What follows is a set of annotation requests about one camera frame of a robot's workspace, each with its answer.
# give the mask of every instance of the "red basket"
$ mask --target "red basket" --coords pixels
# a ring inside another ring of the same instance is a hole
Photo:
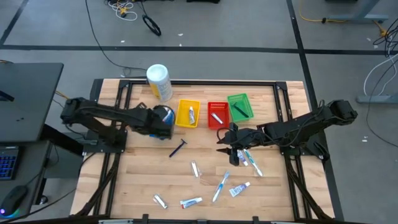
[[[212,113],[216,114],[223,124],[220,124]],[[208,102],[207,121],[210,129],[227,128],[229,126],[229,108],[227,102]]]

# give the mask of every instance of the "yellow basket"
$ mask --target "yellow basket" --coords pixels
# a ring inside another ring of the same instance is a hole
[[[193,124],[189,123],[189,107],[193,108],[195,115],[195,122]],[[177,119],[175,124],[184,128],[195,128],[198,126],[200,112],[200,101],[196,100],[180,100],[177,110]]]

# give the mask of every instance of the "concrete floor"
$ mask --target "concrete floor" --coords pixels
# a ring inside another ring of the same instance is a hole
[[[5,30],[22,0],[0,1],[0,33]],[[164,33],[156,37],[138,19],[117,19],[101,0],[88,0],[93,25],[101,45],[178,47],[264,47],[297,49],[285,1],[224,0],[221,4],[148,1],[148,14]],[[319,19],[330,14],[354,12],[363,1],[334,2],[303,0],[303,15]],[[300,1],[293,0],[305,49],[380,50],[372,45],[378,38],[374,24],[321,24],[299,18]],[[141,16],[141,10],[134,11]],[[372,13],[388,14],[388,27],[398,16],[395,0],[381,1]],[[79,0],[29,0],[9,34],[5,45],[96,46],[91,34],[85,4]],[[172,78],[302,80],[299,54],[261,52],[164,52],[107,51],[115,62],[147,68],[162,63]],[[0,58],[13,62],[62,62],[65,64],[58,90],[69,97],[88,97],[95,78],[120,77],[122,70],[111,65],[98,50],[1,50]],[[345,220],[366,223],[395,223],[398,219],[398,149],[375,137],[366,126],[366,105],[355,97],[362,94],[363,81],[370,69],[385,60],[378,55],[307,54],[317,99],[346,99],[359,113],[358,119],[344,128],[326,131]],[[371,90],[379,75],[369,81]],[[141,76],[133,71],[130,76]],[[393,93],[398,80],[387,87]],[[384,138],[394,142],[398,128],[396,106],[372,106],[369,123]],[[61,108],[53,104],[47,123],[60,131]],[[77,131],[83,127],[74,126]],[[51,180],[45,194],[56,200],[76,186],[76,179]],[[28,218],[65,217],[73,196],[63,203]]]

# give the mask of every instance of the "computer monitor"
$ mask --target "computer monitor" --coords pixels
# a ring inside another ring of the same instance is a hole
[[[14,97],[0,90],[0,101],[14,101]]]
[[[0,63],[0,142],[40,137],[62,63]]]

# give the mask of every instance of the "wooden tabletop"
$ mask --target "wooden tabletop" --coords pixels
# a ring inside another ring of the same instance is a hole
[[[118,83],[118,79],[104,80],[99,103],[114,105]],[[293,117],[308,113],[303,83],[287,82],[287,86]],[[147,213],[151,219],[251,220],[253,216],[258,216],[260,220],[293,220],[285,162],[278,147],[251,149],[253,158],[264,174],[264,177],[258,177],[251,165],[232,166],[226,154],[216,152],[216,149],[226,145],[216,144],[216,131],[207,127],[207,103],[226,101],[228,95],[238,93],[248,94],[254,112],[253,119],[238,123],[240,128],[256,128],[257,124],[277,121],[272,88],[174,85],[173,91],[172,99],[164,104],[175,110],[179,99],[201,101],[198,127],[191,129],[176,126],[173,139],[166,141],[129,132],[126,151],[122,154],[119,165],[111,217],[142,218],[142,214]],[[130,107],[140,102],[148,107],[160,104],[148,85],[134,85]],[[169,154],[181,143],[181,139],[188,144],[169,159]],[[202,173],[199,178],[192,174],[191,161],[196,161]],[[81,169],[71,213],[79,211],[97,188],[102,163],[103,154],[97,154]],[[302,164],[308,191],[323,211],[334,217],[321,161],[313,156],[303,156]],[[230,176],[226,185],[218,200],[212,203],[217,185],[227,170]],[[251,185],[232,198],[228,190],[245,182],[250,182]],[[302,215],[301,194],[298,190],[297,192]],[[163,209],[153,201],[154,194],[159,194],[167,202],[168,209]],[[104,195],[102,212],[107,192]],[[202,197],[203,201],[187,209],[181,208],[180,200],[194,197]]]

